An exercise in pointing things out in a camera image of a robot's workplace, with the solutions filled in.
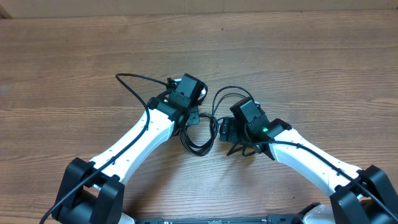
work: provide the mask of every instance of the wood grain surface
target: wood grain surface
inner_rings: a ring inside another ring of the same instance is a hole
[[[189,73],[209,87],[207,112],[218,89],[241,85],[270,119],[350,164],[382,168],[398,189],[398,11],[3,19],[0,223],[38,223],[67,164],[134,125],[143,108],[119,72]],[[126,81],[145,100],[163,90]],[[210,135],[206,121],[190,133],[196,142]],[[171,138],[133,175],[123,208],[134,217],[240,217],[328,203],[291,168],[265,155],[226,157],[230,147],[216,140],[195,157]]]

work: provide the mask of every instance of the wooden tabletop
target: wooden tabletop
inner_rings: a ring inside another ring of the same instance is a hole
[[[0,20],[0,223],[38,223],[67,164],[134,125],[144,110],[114,78],[121,72],[163,81],[189,73],[208,85],[202,112],[220,88],[243,86],[269,119],[345,162],[380,167],[398,189],[397,10]],[[164,90],[125,80],[146,101]],[[190,129],[198,143],[206,124]],[[217,139],[197,157],[171,138],[133,175],[123,209],[241,217],[328,203],[265,155],[226,157],[231,146]]]

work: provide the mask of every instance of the wooden table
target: wooden table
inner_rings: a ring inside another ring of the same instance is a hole
[[[382,168],[398,189],[398,11],[1,20],[0,223],[38,223],[67,164],[103,152],[134,125],[143,108],[119,72],[189,73],[209,87],[207,112],[217,90],[241,85],[270,119],[350,164]],[[126,81],[145,100],[164,89]],[[190,130],[197,142],[210,135],[206,122]],[[125,211],[238,217],[328,203],[291,168],[265,155],[226,157],[230,147],[216,140],[196,157],[170,139],[126,186]]]

